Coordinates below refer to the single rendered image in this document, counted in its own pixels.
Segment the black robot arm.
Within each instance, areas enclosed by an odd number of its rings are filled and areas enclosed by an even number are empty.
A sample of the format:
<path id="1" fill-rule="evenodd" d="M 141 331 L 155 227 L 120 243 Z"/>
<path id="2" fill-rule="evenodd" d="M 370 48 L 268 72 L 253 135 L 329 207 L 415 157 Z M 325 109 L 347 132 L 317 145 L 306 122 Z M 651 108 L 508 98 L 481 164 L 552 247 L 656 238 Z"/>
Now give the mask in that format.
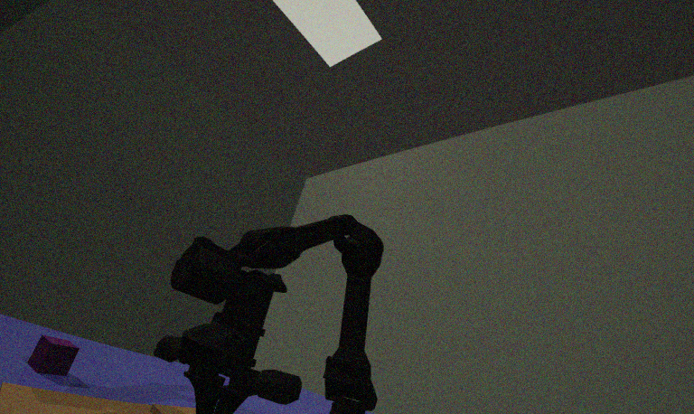
<path id="1" fill-rule="evenodd" d="M 347 283 L 339 349 L 326 359 L 325 398 L 335 401 L 330 414 L 364 414 L 365 410 L 373 411 L 378 400 L 365 353 L 370 281 L 384 251 L 374 230 L 344 214 L 296 228 L 248 231 L 240 244 L 229 250 L 204 236 L 197 237 L 175 262 L 171 286 L 214 305 L 227 299 L 224 308 L 265 320 L 273 292 L 286 293 L 286 286 L 280 274 L 246 272 L 241 266 L 284 268 L 306 249 L 331 240 L 342 253 Z M 249 326 L 239 321 L 234 328 L 224 324 L 224 319 L 225 315 L 217 312 L 210 323 L 184 331 L 180 363 L 205 375 L 216 374 L 223 367 L 234 371 L 245 363 Z"/>

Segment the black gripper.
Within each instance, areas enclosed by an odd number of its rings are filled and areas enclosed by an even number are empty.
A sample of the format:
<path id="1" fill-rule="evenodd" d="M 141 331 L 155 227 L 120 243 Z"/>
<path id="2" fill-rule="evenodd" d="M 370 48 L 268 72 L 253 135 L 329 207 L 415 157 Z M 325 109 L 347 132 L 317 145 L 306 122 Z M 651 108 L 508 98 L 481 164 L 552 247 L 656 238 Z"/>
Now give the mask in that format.
<path id="1" fill-rule="evenodd" d="M 248 396 L 253 395 L 282 405 L 299 400 L 302 389 L 299 376 L 277 370 L 259 372 L 250 369 L 256 365 L 257 360 L 253 357 L 260 336 L 263 337 L 265 334 L 263 329 L 265 321 L 226 308 L 222 309 L 222 313 L 225 315 L 224 324 L 226 325 L 236 328 L 239 321 L 248 324 L 248 359 L 234 371 L 223 367 L 213 375 L 202 374 L 191 365 L 187 372 L 184 371 L 183 375 L 189 378 L 194 388 L 196 414 L 213 414 L 213 412 L 214 414 L 234 414 L 240 404 Z M 161 341 L 159 340 L 154 356 L 167 362 L 176 361 L 179 358 L 181 339 L 166 335 Z M 226 378 L 219 374 L 230 377 L 229 385 L 223 385 Z"/>

